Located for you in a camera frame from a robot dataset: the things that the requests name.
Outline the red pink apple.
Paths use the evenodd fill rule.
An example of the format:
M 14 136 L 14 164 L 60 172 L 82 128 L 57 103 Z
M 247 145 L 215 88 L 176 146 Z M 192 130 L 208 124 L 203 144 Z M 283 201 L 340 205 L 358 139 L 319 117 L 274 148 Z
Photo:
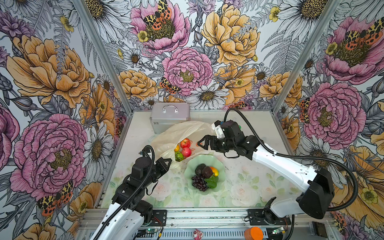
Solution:
M 181 151 L 184 158 L 189 158 L 192 155 L 192 150 L 190 148 L 183 148 Z

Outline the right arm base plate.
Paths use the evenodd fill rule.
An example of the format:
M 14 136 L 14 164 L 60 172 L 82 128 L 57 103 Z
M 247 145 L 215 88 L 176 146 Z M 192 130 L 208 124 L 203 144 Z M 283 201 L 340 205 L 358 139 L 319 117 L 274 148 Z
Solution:
M 248 209 L 244 218 L 251 226 L 288 226 L 291 224 L 290 217 L 278 218 L 275 214 L 264 209 Z

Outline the green bumpy fruit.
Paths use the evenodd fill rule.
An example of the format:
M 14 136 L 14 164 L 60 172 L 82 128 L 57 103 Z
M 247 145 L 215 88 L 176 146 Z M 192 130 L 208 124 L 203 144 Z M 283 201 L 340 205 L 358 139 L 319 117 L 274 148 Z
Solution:
M 181 152 L 175 152 L 176 162 L 181 162 L 185 159 L 184 155 Z

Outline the small yellow orange mango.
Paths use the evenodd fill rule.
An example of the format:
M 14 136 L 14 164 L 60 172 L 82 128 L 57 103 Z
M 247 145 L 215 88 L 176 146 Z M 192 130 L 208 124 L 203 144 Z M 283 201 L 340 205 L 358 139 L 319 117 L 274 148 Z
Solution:
M 219 176 L 219 171 L 216 168 L 210 167 L 210 169 L 212 171 L 211 177 L 218 177 Z

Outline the light green wavy plate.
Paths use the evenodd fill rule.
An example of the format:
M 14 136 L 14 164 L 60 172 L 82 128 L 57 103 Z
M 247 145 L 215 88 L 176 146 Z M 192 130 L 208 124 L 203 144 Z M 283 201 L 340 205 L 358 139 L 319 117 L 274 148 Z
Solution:
M 213 155 L 199 155 L 188 161 L 184 176 L 191 190 L 207 195 L 224 186 L 226 169 Z

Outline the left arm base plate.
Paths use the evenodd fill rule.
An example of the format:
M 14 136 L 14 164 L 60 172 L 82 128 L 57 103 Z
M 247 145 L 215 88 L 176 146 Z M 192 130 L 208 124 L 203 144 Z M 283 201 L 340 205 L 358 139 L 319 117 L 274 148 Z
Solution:
M 165 227 L 167 214 L 167 210 L 149 210 L 149 212 L 144 215 L 144 226 Z

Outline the dark purple grape bunch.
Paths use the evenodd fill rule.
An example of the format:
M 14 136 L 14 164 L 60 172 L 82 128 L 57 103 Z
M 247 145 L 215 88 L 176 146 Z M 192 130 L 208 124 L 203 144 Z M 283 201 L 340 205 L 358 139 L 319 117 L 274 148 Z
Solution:
M 191 178 L 191 180 L 192 186 L 194 188 L 198 189 L 201 192 L 206 192 L 209 189 L 215 189 L 217 187 L 219 178 L 216 176 L 212 176 L 206 179 L 201 175 L 195 175 Z

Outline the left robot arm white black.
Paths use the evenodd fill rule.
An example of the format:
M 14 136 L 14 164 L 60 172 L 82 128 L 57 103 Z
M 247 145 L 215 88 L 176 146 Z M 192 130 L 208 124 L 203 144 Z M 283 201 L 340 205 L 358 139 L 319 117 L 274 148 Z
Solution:
M 171 159 L 140 157 L 116 189 L 102 222 L 91 240 L 130 240 L 137 230 L 148 224 L 153 216 L 153 205 L 144 201 L 147 187 L 156 183 L 171 166 Z

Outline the crinkled red fruit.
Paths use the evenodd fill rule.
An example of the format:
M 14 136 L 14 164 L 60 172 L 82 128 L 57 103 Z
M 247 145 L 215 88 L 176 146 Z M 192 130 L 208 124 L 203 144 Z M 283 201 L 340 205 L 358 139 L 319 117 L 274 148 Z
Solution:
M 184 149 L 184 148 L 190 148 L 191 147 L 191 141 L 188 139 L 188 138 L 185 138 L 185 139 L 183 139 L 181 142 L 180 142 L 180 147 L 182 148 L 182 149 Z

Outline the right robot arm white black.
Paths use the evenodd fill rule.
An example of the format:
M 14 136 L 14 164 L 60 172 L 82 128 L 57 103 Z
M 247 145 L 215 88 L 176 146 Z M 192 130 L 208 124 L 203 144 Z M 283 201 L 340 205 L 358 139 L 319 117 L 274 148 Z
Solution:
M 235 151 L 251 161 L 262 164 L 294 184 L 301 195 L 285 200 L 271 198 L 264 207 L 264 218 L 273 223 L 289 215 L 306 214 L 323 219 L 335 195 L 332 176 L 326 170 L 315 170 L 290 158 L 279 157 L 276 152 L 267 151 L 255 136 L 222 138 L 206 135 L 198 146 L 219 153 Z

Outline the dark brown fruit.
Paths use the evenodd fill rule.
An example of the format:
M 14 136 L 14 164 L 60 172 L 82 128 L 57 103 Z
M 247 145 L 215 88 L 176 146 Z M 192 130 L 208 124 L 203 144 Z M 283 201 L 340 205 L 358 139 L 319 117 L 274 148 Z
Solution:
M 204 168 L 204 170 L 203 170 L 203 177 L 205 178 L 205 179 L 209 179 L 210 177 L 211 177 L 211 175 L 212 175 L 212 171 L 211 171 L 211 169 L 210 169 L 210 167 L 209 166 L 206 166 L 205 168 Z

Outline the translucent yellow plastic bag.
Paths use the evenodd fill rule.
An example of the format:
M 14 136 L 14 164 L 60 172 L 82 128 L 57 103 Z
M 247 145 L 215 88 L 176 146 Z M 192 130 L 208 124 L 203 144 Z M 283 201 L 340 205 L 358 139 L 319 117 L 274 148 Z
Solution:
M 209 153 L 209 151 L 197 146 L 197 142 L 206 135 L 214 134 L 211 124 L 199 121 L 184 122 L 176 124 L 159 134 L 153 139 L 151 146 L 158 158 L 172 159 L 171 170 L 182 170 L 192 158 Z M 181 162 L 177 162 L 174 149 L 184 139 L 189 139 L 192 142 L 192 155 Z

